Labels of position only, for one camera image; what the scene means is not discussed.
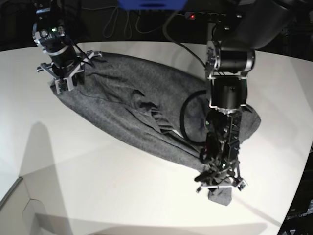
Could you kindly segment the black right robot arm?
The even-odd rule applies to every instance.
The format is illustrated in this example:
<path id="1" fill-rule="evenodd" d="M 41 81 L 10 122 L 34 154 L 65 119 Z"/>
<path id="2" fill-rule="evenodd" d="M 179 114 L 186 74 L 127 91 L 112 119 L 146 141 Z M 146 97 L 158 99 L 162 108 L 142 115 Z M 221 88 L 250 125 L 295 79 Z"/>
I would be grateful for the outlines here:
<path id="1" fill-rule="evenodd" d="M 84 83 L 85 65 L 94 67 L 92 59 L 101 57 L 99 51 L 83 52 L 71 39 L 66 28 L 63 0 L 36 0 L 36 20 L 32 28 L 35 44 L 51 62 L 41 63 L 37 72 L 46 71 L 54 81 L 56 93 L 72 91 Z"/>

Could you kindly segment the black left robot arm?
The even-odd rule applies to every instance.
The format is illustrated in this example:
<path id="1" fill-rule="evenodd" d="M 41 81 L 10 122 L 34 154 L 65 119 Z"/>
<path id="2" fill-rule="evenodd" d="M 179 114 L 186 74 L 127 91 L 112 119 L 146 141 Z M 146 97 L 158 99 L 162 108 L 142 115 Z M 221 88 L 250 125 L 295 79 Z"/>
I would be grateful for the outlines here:
<path id="1" fill-rule="evenodd" d="M 200 154 L 207 169 L 195 178 L 200 189 L 245 187 L 239 169 L 239 134 L 255 50 L 272 41 L 305 4 L 304 0 L 257 0 L 229 36 L 208 43 L 205 71 L 210 110 Z"/>

